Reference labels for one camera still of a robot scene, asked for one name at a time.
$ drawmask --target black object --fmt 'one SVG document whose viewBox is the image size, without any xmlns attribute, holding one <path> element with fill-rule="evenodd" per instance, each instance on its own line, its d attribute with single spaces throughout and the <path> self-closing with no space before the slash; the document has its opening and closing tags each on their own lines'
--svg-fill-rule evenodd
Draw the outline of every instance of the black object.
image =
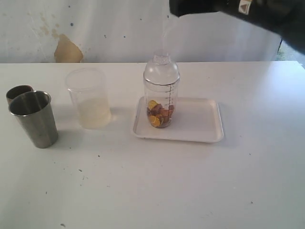
<svg viewBox="0 0 305 229">
<path fill-rule="evenodd" d="M 221 11 L 279 34 L 305 54 L 305 0 L 169 0 L 175 16 Z"/>
</svg>

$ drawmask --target fruit pieces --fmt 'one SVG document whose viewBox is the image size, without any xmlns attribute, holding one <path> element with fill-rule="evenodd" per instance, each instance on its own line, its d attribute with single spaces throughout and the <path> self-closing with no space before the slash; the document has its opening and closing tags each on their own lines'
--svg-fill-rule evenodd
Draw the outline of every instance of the fruit pieces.
<svg viewBox="0 0 305 229">
<path fill-rule="evenodd" d="M 169 109 L 163 109 L 161 104 L 151 100 L 147 105 L 147 116 L 154 127 L 162 128 L 168 125 L 174 111 L 174 105 L 169 105 Z"/>
</svg>

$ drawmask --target liquid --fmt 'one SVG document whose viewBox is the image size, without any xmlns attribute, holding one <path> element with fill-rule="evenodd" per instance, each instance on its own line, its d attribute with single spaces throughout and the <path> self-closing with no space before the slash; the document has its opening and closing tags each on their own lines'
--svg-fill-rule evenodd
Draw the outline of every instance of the liquid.
<svg viewBox="0 0 305 229">
<path fill-rule="evenodd" d="M 78 105 L 80 125 L 86 129 L 95 129 L 107 125 L 111 119 L 111 112 L 107 99 L 92 98 Z"/>
</svg>

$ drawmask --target shaker lid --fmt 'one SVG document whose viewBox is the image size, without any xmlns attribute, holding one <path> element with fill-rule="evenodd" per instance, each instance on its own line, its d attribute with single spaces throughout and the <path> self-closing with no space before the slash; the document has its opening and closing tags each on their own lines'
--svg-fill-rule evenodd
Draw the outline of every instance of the shaker lid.
<svg viewBox="0 0 305 229">
<path fill-rule="evenodd" d="M 144 71 L 144 80 L 155 85 L 170 85 L 180 79 L 178 66 L 171 60 L 168 52 L 159 50 L 154 53 Z"/>
</svg>

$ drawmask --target white wall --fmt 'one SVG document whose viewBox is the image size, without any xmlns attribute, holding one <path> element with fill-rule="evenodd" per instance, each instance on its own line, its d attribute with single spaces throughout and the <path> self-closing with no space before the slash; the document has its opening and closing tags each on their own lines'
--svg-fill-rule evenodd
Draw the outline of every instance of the white wall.
<svg viewBox="0 0 305 229">
<path fill-rule="evenodd" d="M 146 62 L 162 46 L 178 62 L 264 61 L 280 43 L 222 13 L 175 18 L 168 0 L 1 0 L 0 19 L 3 63 L 54 62 L 61 33 L 84 62 Z"/>
</svg>

